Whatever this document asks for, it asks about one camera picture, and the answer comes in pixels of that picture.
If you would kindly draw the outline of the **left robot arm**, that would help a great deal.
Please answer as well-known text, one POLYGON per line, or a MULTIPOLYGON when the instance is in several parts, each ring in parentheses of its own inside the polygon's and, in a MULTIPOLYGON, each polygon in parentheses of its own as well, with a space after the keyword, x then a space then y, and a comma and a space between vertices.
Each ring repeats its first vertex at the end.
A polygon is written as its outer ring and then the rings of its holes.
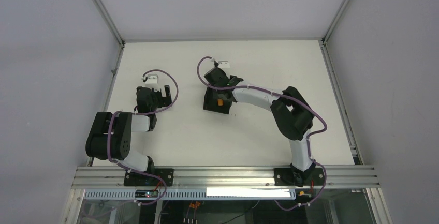
POLYGON ((133 132, 153 131, 156 111, 169 107, 172 103, 170 86, 161 89, 152 87, 136 88, 136 113, 97 112, 88 135, 85 151, 89 157, 108 160, 122 165, 127 170, 155 174, 155 166, 150 156, 131 147, 133 132))

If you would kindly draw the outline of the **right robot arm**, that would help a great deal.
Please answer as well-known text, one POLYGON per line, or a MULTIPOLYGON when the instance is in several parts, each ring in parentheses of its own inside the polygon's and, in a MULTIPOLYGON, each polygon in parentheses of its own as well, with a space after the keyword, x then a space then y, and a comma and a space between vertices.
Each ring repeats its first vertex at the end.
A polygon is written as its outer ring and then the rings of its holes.
POLYGON ((290 169, 281 179, 286 185, 302 187, 316 167, 310 158, 306 140, 313 126, 313 114, 298 90, 292 86, 282 91, 282 96, 262 92, 245 85, 242 78, 228 76, 220 68, 209 70, 204 78, 208 87, 204 95, 203 108, 216 113, 229 114, 234 102, 248 103, 273 114, 278 130, 289 140, 291 149, 290 169))

